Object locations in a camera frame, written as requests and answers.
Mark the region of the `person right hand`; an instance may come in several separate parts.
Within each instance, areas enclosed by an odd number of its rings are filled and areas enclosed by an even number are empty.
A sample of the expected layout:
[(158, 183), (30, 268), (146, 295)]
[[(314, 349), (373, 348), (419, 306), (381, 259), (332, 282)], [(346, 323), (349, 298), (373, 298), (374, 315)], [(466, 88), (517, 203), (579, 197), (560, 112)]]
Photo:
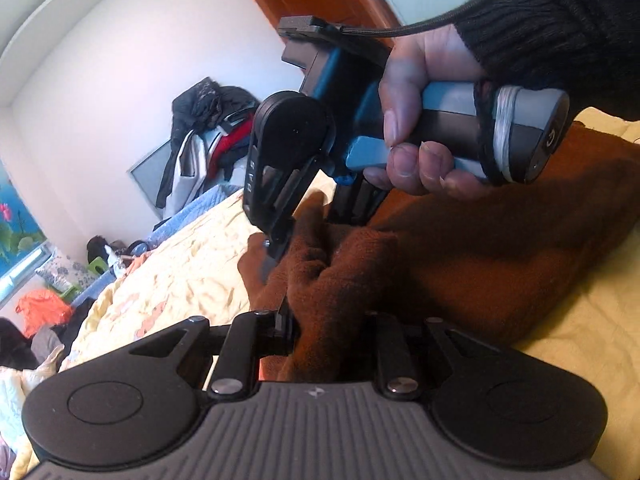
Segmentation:
[(384, 169), (363, 170), (366, 180), (376, 188), (398, 188), (411, 195), (447, 195), (456, 200), (488, 195), (491, 187), (457, 169), (445, 145), (409, 142), (423, 110), (423, 90), (432, 81), (471, 82), (484, 75), (452, 25), (397, 39), (378, 85), (390, 156)]

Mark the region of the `black knitted sleeve forearm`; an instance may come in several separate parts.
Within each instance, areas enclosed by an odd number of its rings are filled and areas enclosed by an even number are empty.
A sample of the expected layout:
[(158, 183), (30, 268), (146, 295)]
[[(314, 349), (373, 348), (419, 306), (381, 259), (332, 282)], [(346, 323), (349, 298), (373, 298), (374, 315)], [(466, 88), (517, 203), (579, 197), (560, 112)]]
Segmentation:
[(639, 118), (639, 0), (492, 0), (456, 29), (496, 81)]

